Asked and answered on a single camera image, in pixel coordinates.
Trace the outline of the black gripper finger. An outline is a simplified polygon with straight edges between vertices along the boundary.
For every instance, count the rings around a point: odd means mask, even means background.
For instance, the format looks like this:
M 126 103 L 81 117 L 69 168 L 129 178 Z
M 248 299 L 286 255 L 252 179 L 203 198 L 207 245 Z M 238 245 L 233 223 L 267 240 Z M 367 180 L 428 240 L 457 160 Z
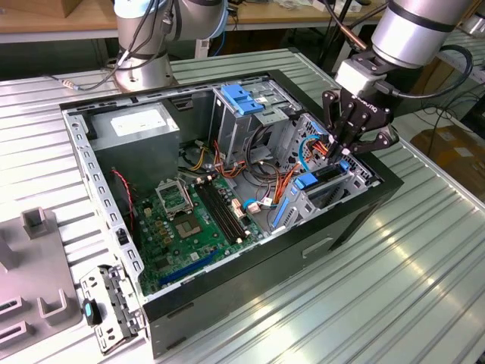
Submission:
M 380 131 L 373 140 L 361 140 L 363 133 L 354 135 L 352 140 L 343 146 L 343 154 L 362 154 L 376 150 L 387 149 L 399 141 L 394 132 Z
M 327 160 L 334 163 L 339 151 L 340 97 L 336 91 L 324 91 L 322 94 L 324 125 L 328 132 L 330 146 L 326 154 Z

